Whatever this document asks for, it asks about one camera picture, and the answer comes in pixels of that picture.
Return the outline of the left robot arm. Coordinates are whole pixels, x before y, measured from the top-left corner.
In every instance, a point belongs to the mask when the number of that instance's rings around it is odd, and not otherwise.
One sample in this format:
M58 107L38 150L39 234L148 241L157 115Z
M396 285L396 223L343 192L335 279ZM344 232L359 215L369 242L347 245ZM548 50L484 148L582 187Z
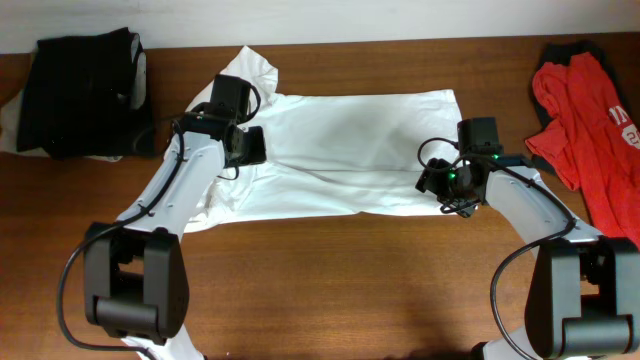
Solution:
M265 160L261 127L185 114L137 200L114 223L94 223L86 232L87 321L141 358L202 358L184 325L190 293L180 242L216 177Z

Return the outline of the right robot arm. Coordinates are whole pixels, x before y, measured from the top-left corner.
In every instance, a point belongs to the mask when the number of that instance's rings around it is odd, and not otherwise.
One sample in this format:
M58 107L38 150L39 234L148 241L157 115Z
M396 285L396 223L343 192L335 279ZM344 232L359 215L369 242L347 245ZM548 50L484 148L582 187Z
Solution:
M444 213L462 217L475 207L498 211L523 239L490 285L497 314L497 285L506 267L534 251L524 314L525 339L503 330L484 346L487 359L571 359L629 354L639 348L639 249L586 224L544 184L533 164L517 155L467 154L453 162L432 158L417 190L433 193Z

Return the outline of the white t-shirt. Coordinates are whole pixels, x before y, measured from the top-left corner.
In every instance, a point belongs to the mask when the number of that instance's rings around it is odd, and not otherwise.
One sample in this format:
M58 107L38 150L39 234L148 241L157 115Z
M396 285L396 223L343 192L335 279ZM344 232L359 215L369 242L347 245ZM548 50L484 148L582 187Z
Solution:
M452 161L461 112L451 89L409 94L301 96L278 92L279 71L243 47L223 69L254 85L266 162L212 181L186 230L248 221L439 215L415 184L422 162Z

